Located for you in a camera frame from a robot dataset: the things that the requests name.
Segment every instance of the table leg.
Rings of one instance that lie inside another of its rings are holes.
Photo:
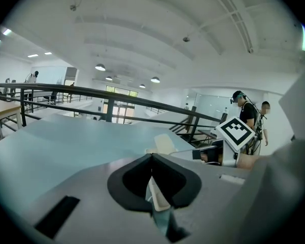
[[[16,111],[16,119],[17,119],[17,127],[18,129],[22,128],[22,124],[21,124],[21,117],[20,117],[20,112]]]
[[[1,124],[0,124],[0,137],[1,137],[1,139],[4,137],[2,134]]]

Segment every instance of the light blue tabletop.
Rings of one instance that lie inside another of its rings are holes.
[[[141,157],[167,134],[178,151],[193,147],[169,129],[53,114],[0,141],[0,198],[18,214],[76,172]]]

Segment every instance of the railing post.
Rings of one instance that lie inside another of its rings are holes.
[[[22,126],[26,127],[24,97],[25,97],[24,89],[22,88],[20,90],[21,120],[22,120]]]
[[[114,100],[109,99],[107,103],[106,122],[112,122]]]
[[[193,139],[193,136],[194,136],[194,134],[195,134],[195,131],[196,131],[197,126],[198,126],[198,123],[199,123],[199,119],[200,119],[199,117],[196,117],[196,118],[195,118],[194,126],[193,126],[193,128],[192,128],[192,132],[191,132],[190,138],[189,138],[189,143],[191,143],[191,141],[192,141],[192,139]]]
[[[32,89],[32,95],[31,95],[29,101],[32,101],[32,102],[33,102],[33,98],[34,98],[34,90]],[[34,113],[34,106],[33,106],[33,104],[31,104],[31,105],[32,105],[32,106],[31,106],[31,108],[32,108],[32,113]]]

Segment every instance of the black cap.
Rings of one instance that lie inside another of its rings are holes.
[[[238,97],[239,94],[242,94],[243,95],[243,92],[241,92],[240,90],[236,91],[234,94],[233,94],[233,99],[236,99]]]

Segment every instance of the black shirt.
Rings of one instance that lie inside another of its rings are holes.
[[[242,110],[240,111],[239,119],[246,124],[248,122],[248,119],[254,118],[254,124],[255,124],[256,121],[255,112],[256,110],[254,106],[250,102],[245,102],[245,104],[242,107]]]

